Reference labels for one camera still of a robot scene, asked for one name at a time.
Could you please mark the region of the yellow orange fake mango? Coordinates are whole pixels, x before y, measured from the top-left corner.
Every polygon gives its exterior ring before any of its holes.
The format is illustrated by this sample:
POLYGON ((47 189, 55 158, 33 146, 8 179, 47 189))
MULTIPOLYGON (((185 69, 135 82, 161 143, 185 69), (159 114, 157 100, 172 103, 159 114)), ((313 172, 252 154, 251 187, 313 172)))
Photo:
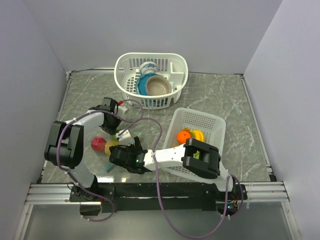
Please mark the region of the yellow orange fake mango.
POLYGON ((119 144, 119 142, 117 140, 109 140, 106 142, 105 146, 104 146, 104 153, 108 156, 111 155, 111 147, 115 147, 119 144))

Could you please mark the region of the clear zip top bag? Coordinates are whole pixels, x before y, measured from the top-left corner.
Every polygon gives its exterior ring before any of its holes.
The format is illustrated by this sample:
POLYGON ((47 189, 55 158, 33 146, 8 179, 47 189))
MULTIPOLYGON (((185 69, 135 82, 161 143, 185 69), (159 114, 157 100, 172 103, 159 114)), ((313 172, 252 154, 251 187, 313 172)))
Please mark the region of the clear zip top bag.
POLYGON ((94 130, 89 131, 85 136, 83 154, 84 161, 88 169, 96 175, 97 178, 115 178, 128 174, 128 171, 125 168, 110 163, 110 156, 105 154, 105 152, 96 152, 91 148, 91 140, 94 137, 102 137, 106 142, 110 140, 117 140, 115 135, 108 134, 100 128, 95 128, 94 130))

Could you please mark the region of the red fake apple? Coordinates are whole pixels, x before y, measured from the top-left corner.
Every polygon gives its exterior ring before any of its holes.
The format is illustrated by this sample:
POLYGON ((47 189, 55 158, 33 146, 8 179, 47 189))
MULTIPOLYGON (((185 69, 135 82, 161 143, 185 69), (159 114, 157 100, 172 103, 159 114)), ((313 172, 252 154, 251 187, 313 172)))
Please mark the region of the red fake apple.
POLYGON ((106 143, 103 137, 96 136, 91 140, 90 146, 95 152, 104 152, 106 143))

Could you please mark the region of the orange fake fruit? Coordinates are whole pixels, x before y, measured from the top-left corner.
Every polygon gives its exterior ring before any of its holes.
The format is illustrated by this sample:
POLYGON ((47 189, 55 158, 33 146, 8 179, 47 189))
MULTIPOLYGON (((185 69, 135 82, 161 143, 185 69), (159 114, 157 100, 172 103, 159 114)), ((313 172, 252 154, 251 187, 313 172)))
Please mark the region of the orange fake fruit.
POLYGON ((179 145, 185 144, 187 139, 192 138, 192 135, 187 130, 181 130, 176 135, 176 141, 179 145))

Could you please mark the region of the green fake vegetable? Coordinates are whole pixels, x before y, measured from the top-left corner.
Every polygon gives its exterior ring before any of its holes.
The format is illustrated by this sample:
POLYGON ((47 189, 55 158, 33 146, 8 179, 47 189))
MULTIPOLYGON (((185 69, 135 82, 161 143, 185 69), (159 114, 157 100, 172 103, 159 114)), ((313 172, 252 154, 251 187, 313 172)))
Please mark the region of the green fake vegetable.
POLYGON ((195 158, 195 159, 199 159, 199 157, 200 157, 200 152, 197 151, 197 152, 194 154, 194 158, 195 158))

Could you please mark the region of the yellow fake banana piece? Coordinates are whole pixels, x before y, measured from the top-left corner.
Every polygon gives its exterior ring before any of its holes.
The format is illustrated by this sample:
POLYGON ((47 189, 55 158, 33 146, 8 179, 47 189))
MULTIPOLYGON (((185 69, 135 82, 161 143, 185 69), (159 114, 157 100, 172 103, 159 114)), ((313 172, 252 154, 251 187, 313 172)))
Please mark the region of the yellow fake banana piece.
POLYGON ((205 135, 201 130, 199 130, 199 129, 190 129, 190 128, 183 128, 182 130, 188 131, 191 134, 193 139, 196 139, 196 140, 201 141, 201 142, 205 142, 205 135))

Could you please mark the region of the white rectangular mesh basket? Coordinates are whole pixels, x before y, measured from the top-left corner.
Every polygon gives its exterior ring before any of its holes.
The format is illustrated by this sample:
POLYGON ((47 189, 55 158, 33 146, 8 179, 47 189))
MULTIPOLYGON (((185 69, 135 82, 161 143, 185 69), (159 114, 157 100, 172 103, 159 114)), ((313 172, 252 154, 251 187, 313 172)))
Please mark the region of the white rectangular mesh basket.
MULTIPOLYGON (((181 131, 187 131, 192 138, 216 147, 219 155, 222 155, 226 132, 226 122, 223 118, 194 109, 177 108, 169 125, 163 148, 168 149, 180 145, 181 131)), ((216 179, 201 178, 183 166, 163 167, 162 169, 188 180, 215 184, 222 188, 225 188, 228 177, 228 171, 222 163, 219 164, 220 176, 216 179)))

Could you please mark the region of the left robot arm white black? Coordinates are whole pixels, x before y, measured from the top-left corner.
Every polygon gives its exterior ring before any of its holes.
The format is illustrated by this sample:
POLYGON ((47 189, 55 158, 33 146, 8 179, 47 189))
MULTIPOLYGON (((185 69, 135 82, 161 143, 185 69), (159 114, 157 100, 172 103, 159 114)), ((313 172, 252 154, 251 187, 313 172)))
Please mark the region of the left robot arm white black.
POLYGON ((79 191, 88 201, 97 199, 101 191, 97 177, 83 160, 85 133, 100 127, 114 135, 126 111, 115 99, 104 97, 102 104, 91 107, 82 118, 54 121, 51 125, 44 158, 69 174, 75 184, 74 191, 79 191))

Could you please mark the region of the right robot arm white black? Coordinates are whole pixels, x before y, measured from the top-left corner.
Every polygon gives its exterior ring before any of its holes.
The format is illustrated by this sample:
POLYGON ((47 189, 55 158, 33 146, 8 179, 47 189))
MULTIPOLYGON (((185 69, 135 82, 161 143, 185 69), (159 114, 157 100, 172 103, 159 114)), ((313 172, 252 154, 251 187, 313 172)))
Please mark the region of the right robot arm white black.
POLYGON ((153 151, 143 149, 136 137, 132 144, 112 146, 109 162, 133 174, 143 175, 162 169, 185 179, 213 185, 224 199, 232 198, 237 192, 235 181, 223 166, 219 149, 194 138, 176 147, 153 151))

